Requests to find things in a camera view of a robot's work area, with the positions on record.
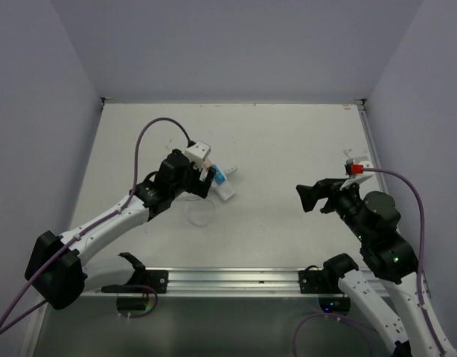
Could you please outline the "blue plug adapter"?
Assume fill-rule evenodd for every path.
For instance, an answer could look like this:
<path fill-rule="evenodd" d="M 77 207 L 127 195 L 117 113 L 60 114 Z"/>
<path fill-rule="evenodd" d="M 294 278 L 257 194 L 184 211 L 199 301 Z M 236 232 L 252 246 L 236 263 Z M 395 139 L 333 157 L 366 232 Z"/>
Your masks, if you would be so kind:
<path fill-rule="evenodd" d="M 211 167 L 214 168 L 216 171 L 216 173 L 214 175 L 214 183 L 216 185 L 223 184 L 226 181 L 226 175 L 217 165 L 212 165 Z"/>

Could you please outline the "white cube socket adapter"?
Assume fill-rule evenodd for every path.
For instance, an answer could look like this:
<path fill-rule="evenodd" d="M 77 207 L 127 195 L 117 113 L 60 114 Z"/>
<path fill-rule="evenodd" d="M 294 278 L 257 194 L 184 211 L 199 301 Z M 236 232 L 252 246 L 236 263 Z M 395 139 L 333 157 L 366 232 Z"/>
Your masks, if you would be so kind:
<path fill-rule="evenodd" d="M 212 184 L 211 188 L 222 202 L 228 201 L 236 194 L 235 189 L 229 181 L 224 181 L 222 184 Z"/>

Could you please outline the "white plug adapter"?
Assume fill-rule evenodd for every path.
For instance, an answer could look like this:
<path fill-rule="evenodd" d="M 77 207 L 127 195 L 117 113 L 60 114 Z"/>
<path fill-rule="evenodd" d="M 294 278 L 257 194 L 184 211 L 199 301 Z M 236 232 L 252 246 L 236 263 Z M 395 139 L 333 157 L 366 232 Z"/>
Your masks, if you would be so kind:
<path fill-rule="evenodd" d="M 238 167 L 236 165 L 231 165 L 228 169 L 224 170 L 224 174 L 226 176 L 231 175 L 232 173 L 235 173 L 237 171 Z"/>

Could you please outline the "pink small plug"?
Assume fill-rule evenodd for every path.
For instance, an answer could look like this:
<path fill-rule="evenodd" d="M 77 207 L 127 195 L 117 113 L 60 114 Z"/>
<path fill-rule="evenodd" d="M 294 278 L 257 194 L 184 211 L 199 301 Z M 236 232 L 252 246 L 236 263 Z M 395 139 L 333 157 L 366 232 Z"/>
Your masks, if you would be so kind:
<path fill-rule="evenodd" d="M 204 163 L 203 163 L 203 167 L 204 167 L 205 169 L 208 169 L 208 168 L 211 167 L 211 166 L 212 166 L 212 162 L 211 162 L 208 158 L 205 159 L 205 160 L 204 160 Z"/>

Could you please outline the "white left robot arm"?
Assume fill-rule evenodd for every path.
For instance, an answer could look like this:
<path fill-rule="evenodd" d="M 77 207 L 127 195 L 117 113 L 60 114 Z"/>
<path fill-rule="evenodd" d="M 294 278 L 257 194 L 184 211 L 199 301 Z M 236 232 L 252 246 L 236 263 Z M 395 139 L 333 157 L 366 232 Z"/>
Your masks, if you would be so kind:
<path fill-rule="evenodd" d="M 107 212 L 60 235 L 43 233 L 33 247 L 25 279 L 54 309 L 71 305 L 89 279 L 84 266 L 99 251 L 168 210 L 182 193 L 207 197 L 217 172 L 204 166 L 210 153 L 210 146 L 201 141 L 183 151 L 174 149 L 158 171 Z"/>

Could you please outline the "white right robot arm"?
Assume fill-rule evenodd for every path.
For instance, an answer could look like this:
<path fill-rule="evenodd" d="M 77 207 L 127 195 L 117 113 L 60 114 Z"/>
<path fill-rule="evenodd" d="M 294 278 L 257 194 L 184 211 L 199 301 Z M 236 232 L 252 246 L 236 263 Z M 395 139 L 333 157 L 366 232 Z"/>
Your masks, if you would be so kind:
<path fill-rule="evenodd" d="M 400 213 L 394 199 L 383 192 L 359 194 L 359 184 L 327 178 L 313 186 L 297 185 L 306 212 L 326 201 L 324 214 L 337 213 L 360 242 L 364 263 L 380 281 L 391 303 L 386 303 L 363 277 L 347 254 L 323 264 L 322 283 L 331 292 L 345 293 L 380 335 L 392 356 L 457 356 L 431 310 L 420 261 L 397 231 Z"/>

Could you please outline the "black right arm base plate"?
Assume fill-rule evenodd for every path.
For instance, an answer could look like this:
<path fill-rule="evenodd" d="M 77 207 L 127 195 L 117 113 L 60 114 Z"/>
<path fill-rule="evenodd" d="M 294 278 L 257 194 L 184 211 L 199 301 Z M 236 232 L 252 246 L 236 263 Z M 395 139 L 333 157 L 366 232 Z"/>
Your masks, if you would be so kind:
<path fill-rule="evenodd" d="M 351 310 L 351 300 L 327 278 L 325 271 L 316 266 L 298 270 L 300 293 L 315 295 L 319 308 L 324 313 L 347 315 Z"/>

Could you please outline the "aluminium front rail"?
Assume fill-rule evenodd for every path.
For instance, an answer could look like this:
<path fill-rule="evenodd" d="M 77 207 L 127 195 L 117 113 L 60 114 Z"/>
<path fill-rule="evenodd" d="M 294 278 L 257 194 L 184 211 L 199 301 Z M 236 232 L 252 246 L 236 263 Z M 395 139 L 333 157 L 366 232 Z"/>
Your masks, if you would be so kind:
<path fill-rule="evenodd" d="M 101 292 L 112 284 L 127 283 L 137 271 L 168 272 L 169 295 L 298 295 L 300 268 L 135 268 L 130 263 L 93 264 L 83 269 L 79 285 L 64 283 L 63 297 L 75 301 L 87 292 Z"/>

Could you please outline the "aluminium rail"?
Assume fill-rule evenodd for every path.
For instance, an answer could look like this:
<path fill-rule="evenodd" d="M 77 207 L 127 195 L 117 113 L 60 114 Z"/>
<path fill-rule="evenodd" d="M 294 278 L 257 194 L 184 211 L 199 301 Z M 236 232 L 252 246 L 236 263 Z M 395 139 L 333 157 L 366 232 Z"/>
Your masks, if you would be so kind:
<path fill-rule="evenodd" d="M 169 295 L 298 295 L 300 268 L 135 268 L 130 263 L 93 264 L 83 269 L 79 285 L 64 283 L 63 297 L 75 301 L 87 292 L 101 292 L 112 284 L 127 283 L 137 271 L 168 272 Z"/>
<path fill-rule="evenodd" d="M 357 106 L 359 117 L 362 122 L 362 127 L 365 133 L 365 137 L 368 144 L 369 153 L 373 162 L 373 165 L 376 168 L 381 168 L 380 159 L 377 152 L 377 148 L 374 142 L 374 136 L 372 135 L 371 126 L 368 120 L 367 111 L 366 111 L 366 99 L 355 100 L 354 104 Z M 386 179 L 383 173 L 376 173 L 377 183 L 380 186 L 380 189 L 384 193 L 388 193 L 388 187 L 386 184 Z"/>

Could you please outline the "aluminium right side rail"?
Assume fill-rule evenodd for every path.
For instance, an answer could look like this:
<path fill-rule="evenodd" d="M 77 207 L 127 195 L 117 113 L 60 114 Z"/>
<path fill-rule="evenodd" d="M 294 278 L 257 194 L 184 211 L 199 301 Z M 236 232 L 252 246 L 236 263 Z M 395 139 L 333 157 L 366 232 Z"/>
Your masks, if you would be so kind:
<path fill-rule="evenodd" d="M 367 111 L 366 111 L 366 99 L 355 100 L 354 104 L 357 106 L 359 117 L 362 122 L 362 127 L 365 133 L 365 137 L 368 144 L 369 153 L 373 162 L 373 165 L 376 168 L 381 168 L 380 159 L 377 152 L 377 148 L 374 142 L 374 136 L 372 135 L 371 126 L 368 120 Z M 386 184 L 386 179 L 383 173 L 376 173 L 377 183 L 380 186 L 380 189 L 384 193 L 388 193 L 388 187 Z"/>

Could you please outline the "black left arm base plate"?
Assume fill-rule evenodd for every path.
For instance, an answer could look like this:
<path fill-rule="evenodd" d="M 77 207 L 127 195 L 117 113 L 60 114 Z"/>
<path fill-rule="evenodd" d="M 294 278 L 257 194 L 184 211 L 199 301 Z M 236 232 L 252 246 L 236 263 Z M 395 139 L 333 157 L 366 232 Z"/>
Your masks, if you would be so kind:
<path fill-rule="evenodd" d="M 105 294 L 116 294 L 118 313 L 128 318 L 149 315 L 157 306 L 159 295 L 167 292 L 168 272 L 165 270 L 137 271 L 127 283 L 104 286 Z"/>

